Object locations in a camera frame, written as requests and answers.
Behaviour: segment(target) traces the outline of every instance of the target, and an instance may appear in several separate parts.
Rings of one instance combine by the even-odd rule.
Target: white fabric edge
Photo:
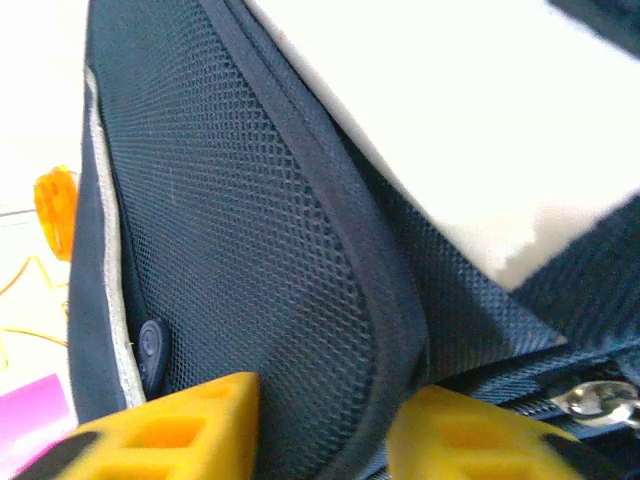
[[[362,18],[360,10],[358,10],[361,5],[365,4],[366,0],[358,0],[355,4],[350,4],[346,7],[340,0],[332,0],[329,4],[322,4],[322,8],[318,7],[317,4],[299,3],[295,2],[295,0],[244,1],[298,74],[354,143],[363,151],[369,161],[476,268],[508,291],[522,285],[527,278],[539,271],[554,256],[561,253],[571,241],[587,233],[597,221],[606,217],[615,208],[640,192],[638,181],[633,180],[634,175],[627,173],[619,175],[617,180],[620,185],[617,187],[617,191],[613,193],[605,192],[604,194],[594,191],[593,194],[590,193],[583,196],[581,202],[575,200],[572,195],[575,194],[575,191],[572,190],[566,196],[554,192],[554,196],[550,197],[551,200],[539,198],[525,202],[521,199],[519,203],[511,205],[505,197],[504,201],[500,201],[495,205],[491,204],[491,208],[485,208],[484,210],[481,207],[483,202],[477,202],[477,205],[467,202],[464,205],[467,207],[466,210],[464,208],[456,211],[454,211],[455,209],[452,211],[443,210],[443,205],[447,204],[444,200],[447,200],[448,197],[443,197],[443,200],[443,198],[432,198],[429,195],[424,195],[424,189],[420,185],[421,175],[419,172],[411,174],[411,172],[406,171],[406,165],[402,170],[395,164],[394,157],[402,156],[406,152],[401,151],[401,149],[395,152],[387,149],[386,153],[383,152],[381,147],[385,146],[384,134],[380,131],[372,131],[359,122],[358,118],[363,120],[362,110],[355,112],[350,109],[350,106],[362,106],[358,104],[357,97],[360,94],[354,93],[356,89],[353,85],[354,79],[357,80],[360,77],[353,75],[348,69],[336,69],[336,71],[342,72],[342,77],[339,77],[335,75],[335,71],[329,71],[331,69],[328,67],[332,66],[331,62],[334,62],[334,64],[337,62],[334,59],[339,60],[344,58],[345,55],[351,54],[349,58],[357,58],[357,56],[353,55],[353,50],[349,51],[345,48],[343,52],[335,49],[331,54],[331,62],[327,63],[327,59],[322,57],[324,47],[315,48],[318,45],[334,45],[336,40],[333,37],[340,33],[336,32],[336,28],[339,28],[341,24],[338,24],[338,26],[333,25],[333,30],[326,28],[321,30],[322,34],[318,33],[319,30],[316,27],[317,25],[324,25],[325,27],[330,25],[335,16],[341,13],[345,18],[352,18],[353,25],[360,28],[360,31],[353,32],[352,38],[357,39],[360,36],[359,34],[370,33],[366,31],[368,28],[366,22],[360,21]],[[506,0],[495,0],[491,3],[494,7],[502,4],[505,9],[511,4]],[[395,17],[392,17],[396,18],[396,20],[398,17],[406,17],[409,7],[413,8],[422,4],[434,9],[435,13],[438,13],[437,10],[441,8],[445,10],[462,10],[462,5],[456,3],[445,5],[437,4],[436,2],[420,2],[420,0],[402,0],[400,3],[392,4],[391,6],[384,0],[376,0],[373,4],[366,3],[372,8],[376,6],[380,8],[380,5],[386,5],[384,8],[389,11],[390,15],[393,13]],[[522,8],[530,9],[532,5],[535,5],[540,14],[539,17],[542,16],[545,22],[548,21],[549,25],[554,26],[556,30],[564,29],[563,31],[566,31],[567,44],[561,45],[564,50],[583,56],[592,51],[601,54],[600,57],[606,54],[612,61],[626,64],[629,68],[633,68],[634,64],[638,64],[637,60],[619,51],[615,45],[594,35],[588,28],[583,27],[579,22],[575,22],[562,12],[547,5],[544,1],[534,0],[533,2],[524,2],[523,5],[525,4],[526,7],[523,6]],[[512,9],[516,8],[520,8],[520,4],[517,4],[517,7],[514,6]],[[364,7],[361,8],[361,12],[364,20],[366,20],[370,12]],[[384,38],[393,41],[392,36],[385,36]],[[352,43],[357,45],[358,40],[353,40]],[[399,48],[400,52],[406,47],[401,40],[396,41],[394,45]],[[369,45],[365,45],[365,47],[362,47],[359,53],[368,58],[366,54],[370,53],[371,47]],[[366,64],[360,65],[359,69],[360,72],[372,73],[370,65],[369,70],[367,70]],[[374,87],[367,86],[367,88],[361,88],[360,91],[371,93],[373,91],[371,90],[372,88]],[[378,97],[373,94],[370,96],[371,104],[375,105],[375,100]],[[588,96],[584,98],[585,104],[589,104],[591,100]],[[385,114],[388,117],[394,117],[393,115],[388,115],[387,112]],[[553,148],[551,148],[554,145],[553,138],[546,139],[546,141],[553,153]],[[413,152],[415,158],[420,158],[420,155],[421,152],[419,150]],[[568,168],[567,165],[564,166],[564,170],[564,174],[568,170],[573,175],[573,170]],[[479,173],[481,172],[475,172],[471,177],[475,178]],[[575,185],[570,184],[569,186],[573,187],[574,190],[579,190],[580,183],[574,183]],[[481,200],[486,200],[489,197],[492,197],[492,195],[487,195],[486,198],[481,198]]]
[[[103,281],[109,310],[111,341],[118,370],[118,379],[127,408],[146,402],[138,365],[133,355],[126,323],[124,298],[121,286],[120,223],[118,204],[111,175],[107,142],[98,112],[98,84],[95,75],[85,68],[85,80],[91,91],[89,128],[93,145],[93,158],[98,174],[100,200],[104,214],[104,264]]]

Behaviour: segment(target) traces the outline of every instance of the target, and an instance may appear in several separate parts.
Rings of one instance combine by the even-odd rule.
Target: black nylon fabric
[[[218,35],[230,19],[212,28],[222,7],[91,6],[87,60],[121,204],[131,337],[140,317],[169,324],[165,393],[260,373],[258,478],[352,478],[411,393],[424,317],[323,109],[298,95],[320,112],[315,147],[301,138],[311,114],[298,123],[289,97],[258,97],[264,86],[247,81],[260,65]],[[276,126],[265,102],[291,124]],[[329,181],[314,183],[318,162]]]
[[[640,344],[640,196],[513,292],[539,318],[584,351]]]
[[[557,332],[471,265],[341,138],[409,259],[429,322],[431,382],[557,344]]]
[[[126,408],[104,289],[104,215],[89,128],[91,101],[91,92],[87,88],[82,134],[82,181],[78,191],[69,278],[69,371],[80,422]]]

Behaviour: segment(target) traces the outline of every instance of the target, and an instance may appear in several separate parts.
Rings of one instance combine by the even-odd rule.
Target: backpack
[[[257,478],[292,480],[384,478],[386,431],[427,383],[582,439],[628,433],[552,399],[640,383],[639,208],[506,292],[371,166],[240,0],[94,0],[69,291],[79,420],[255,371]],[[170,336],[152,393],[149,320]]]

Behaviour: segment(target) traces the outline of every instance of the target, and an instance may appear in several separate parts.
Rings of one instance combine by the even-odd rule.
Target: zipper
[[[615,362],[606,362],[500,406],[551,424],[571,419],[578,429],[618,423],[638,428],[638,402],[637,388]]]

